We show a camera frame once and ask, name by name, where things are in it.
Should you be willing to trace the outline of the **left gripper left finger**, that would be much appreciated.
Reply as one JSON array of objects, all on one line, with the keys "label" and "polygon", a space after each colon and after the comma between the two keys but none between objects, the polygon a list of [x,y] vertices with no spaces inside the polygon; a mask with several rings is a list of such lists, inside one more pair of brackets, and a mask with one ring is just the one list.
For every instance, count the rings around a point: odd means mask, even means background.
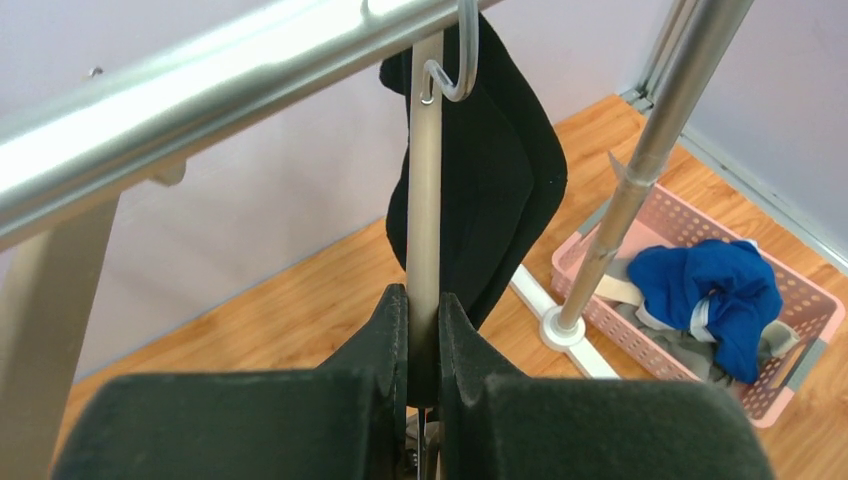
[{"label": "left gripper left finger", "polygon": [[405,457],[408,299],[388,286],[319,366],[145,373],[88,404],[56,479],[395,479]]}]

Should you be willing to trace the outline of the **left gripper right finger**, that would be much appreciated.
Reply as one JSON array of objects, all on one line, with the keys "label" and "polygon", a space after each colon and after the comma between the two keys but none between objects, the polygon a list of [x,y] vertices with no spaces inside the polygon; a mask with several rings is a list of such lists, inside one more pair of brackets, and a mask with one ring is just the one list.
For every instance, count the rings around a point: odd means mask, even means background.
[{"label": "left gripper right finger", "polygon": [[535,378],[439,308],[446,479],[770,479],[738,404],[697,382]]}]

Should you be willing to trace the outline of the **grey underwear beige waistband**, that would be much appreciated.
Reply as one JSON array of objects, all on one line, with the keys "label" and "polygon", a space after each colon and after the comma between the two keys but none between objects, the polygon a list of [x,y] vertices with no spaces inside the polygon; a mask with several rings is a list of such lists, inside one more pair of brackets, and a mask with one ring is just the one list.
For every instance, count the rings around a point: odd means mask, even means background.
[{"label": "grey underwear beige waistband", "polygon": [[[735,379],[715,362],[715,343],[701,342],[684,331],[654,329],[640,320],[637,311],[642,306],[643,297],[627,274],[629,263],[630,258],[613,260],[595,294],[613,302],[614,310],[620,316],[701,380],[725,389],[737,387]],[[792,327],[779,320],[771,322],[764,328],[759,340],[758,366],[764,367],[771,359],[784,357],[799,342],[800,336]]]}]

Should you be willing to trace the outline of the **black underwear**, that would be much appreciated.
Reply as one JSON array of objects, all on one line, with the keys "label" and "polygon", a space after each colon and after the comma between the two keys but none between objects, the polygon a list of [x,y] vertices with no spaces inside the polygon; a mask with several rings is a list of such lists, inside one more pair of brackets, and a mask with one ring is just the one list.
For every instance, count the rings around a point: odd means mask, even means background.
[{"label": "black underwear", "polygon": [[563,148],[485,18],[472,93],[442,107],[440,286],[480,327],[563,200]]}]

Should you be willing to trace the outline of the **blue underwear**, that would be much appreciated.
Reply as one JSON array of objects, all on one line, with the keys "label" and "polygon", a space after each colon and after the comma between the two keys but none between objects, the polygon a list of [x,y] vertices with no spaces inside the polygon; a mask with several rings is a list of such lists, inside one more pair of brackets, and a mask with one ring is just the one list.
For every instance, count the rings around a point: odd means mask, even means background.
[{"label": "blue underwear", "polygon": [[626,272],[643,297],[636,310],[640,322],[711,343],[716,363],[733,379],[757,380],[761,334],[778,318],[783,299],[756,242],[653,246],[639,252]]}]

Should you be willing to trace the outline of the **beige hanger of blue underwear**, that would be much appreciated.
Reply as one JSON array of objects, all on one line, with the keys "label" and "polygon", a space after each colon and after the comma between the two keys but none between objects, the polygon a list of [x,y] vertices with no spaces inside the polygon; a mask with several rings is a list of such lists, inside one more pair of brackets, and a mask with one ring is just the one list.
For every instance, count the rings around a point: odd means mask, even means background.
[{"label": "beige hanger of blue underwear", "polygon": [[1,473],[49,469],[118,199],[25,241],[1,287]]}]

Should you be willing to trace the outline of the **beige hanger of black underwear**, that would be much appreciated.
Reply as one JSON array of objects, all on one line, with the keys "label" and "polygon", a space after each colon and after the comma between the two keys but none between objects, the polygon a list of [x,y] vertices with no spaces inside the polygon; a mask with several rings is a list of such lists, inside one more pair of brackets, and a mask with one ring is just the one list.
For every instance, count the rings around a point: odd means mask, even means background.
[{"label": "beige hanger of black underwear", "polygon": [[409,101],[409,182],[406,289],[409,304],[407,402],[433,407],[438,399],[438,309],[442,102],[460,102],[473,91],[479,65],[479,3],[459,1],[458,73],[442,65],[444,34],[412,47]]}]

